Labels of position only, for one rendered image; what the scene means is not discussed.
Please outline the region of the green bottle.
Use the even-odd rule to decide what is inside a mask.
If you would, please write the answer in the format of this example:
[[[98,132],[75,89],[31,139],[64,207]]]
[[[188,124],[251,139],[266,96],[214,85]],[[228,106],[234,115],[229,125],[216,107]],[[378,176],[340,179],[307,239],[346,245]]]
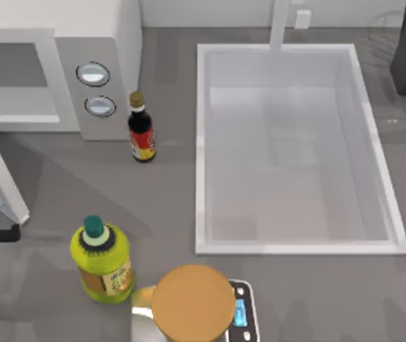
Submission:
[[[92,214],[73,234],[70,253],[87,295],[104,304],[125,301],[135,285],[127,235]]]

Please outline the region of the white sink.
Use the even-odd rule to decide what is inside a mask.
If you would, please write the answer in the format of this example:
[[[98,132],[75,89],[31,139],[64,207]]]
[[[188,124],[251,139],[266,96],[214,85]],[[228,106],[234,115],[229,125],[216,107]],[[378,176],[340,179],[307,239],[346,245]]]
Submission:
[[[406,255],[354,45],[197,47],[198,254]]]

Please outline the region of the dark sauce bottle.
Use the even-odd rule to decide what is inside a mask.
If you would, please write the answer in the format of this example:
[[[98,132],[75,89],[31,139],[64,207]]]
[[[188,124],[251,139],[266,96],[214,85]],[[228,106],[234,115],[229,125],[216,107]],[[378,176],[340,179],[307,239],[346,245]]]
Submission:
[[[129,95],[130,114],[127,119],[132,156],[139,162],[149,162],[156,156],[152,118],[146,111],[143,95]]]

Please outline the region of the round microwave knob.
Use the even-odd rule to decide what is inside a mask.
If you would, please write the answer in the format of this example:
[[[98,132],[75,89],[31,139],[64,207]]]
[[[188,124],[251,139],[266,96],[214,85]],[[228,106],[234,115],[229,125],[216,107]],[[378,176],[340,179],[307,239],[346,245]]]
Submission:
[[[110,71],[103,64],[91,61],[78,66],[76,76],[85,86],[101,87],[110,80]]]
[[[106,118],[116,111],[115,102],[106,96],[97,96],[85,100],[85,109],[95,117]]]

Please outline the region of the tall white tap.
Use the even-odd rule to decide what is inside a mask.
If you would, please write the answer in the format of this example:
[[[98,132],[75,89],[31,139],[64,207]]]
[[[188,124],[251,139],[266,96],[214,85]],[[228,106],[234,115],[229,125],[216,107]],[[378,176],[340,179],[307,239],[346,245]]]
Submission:
[[[271,30],[269,48],[272,53],[279,53],[288,18],[290,0],[274,0],[271,12]]]

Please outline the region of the white wall socket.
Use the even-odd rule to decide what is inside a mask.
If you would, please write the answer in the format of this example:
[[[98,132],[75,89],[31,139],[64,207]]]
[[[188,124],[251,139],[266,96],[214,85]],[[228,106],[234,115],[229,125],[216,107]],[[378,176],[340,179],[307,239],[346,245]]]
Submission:
[[[300,9],[296,12],[295,29],[308,29],[311,24],[312,11],[309,9]]]

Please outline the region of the pale microwave oven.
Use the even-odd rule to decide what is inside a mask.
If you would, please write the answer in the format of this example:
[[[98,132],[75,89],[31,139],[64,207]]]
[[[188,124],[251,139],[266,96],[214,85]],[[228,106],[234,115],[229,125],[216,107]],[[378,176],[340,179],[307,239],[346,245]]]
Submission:
[[[127,140],[141,53],[138,0],[0,0],[0,132]],[[110,71],[104,86],[78,80],[76,68],[91,61]],[[115,102],[113,115],[86,111],[97,96]]]

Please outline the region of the silver kitchen scale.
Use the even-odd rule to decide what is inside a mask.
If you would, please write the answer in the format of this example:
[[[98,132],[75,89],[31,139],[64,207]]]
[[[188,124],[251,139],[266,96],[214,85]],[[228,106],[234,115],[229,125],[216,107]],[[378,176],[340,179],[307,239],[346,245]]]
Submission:
[[[235,297],[235,314],[228,329],[214,342],[261,342],[251,284],[230,279]],[[130,342],[169,342],[155,325],[152,314],[152,293],[155,286],[142,287],[131,298]]]

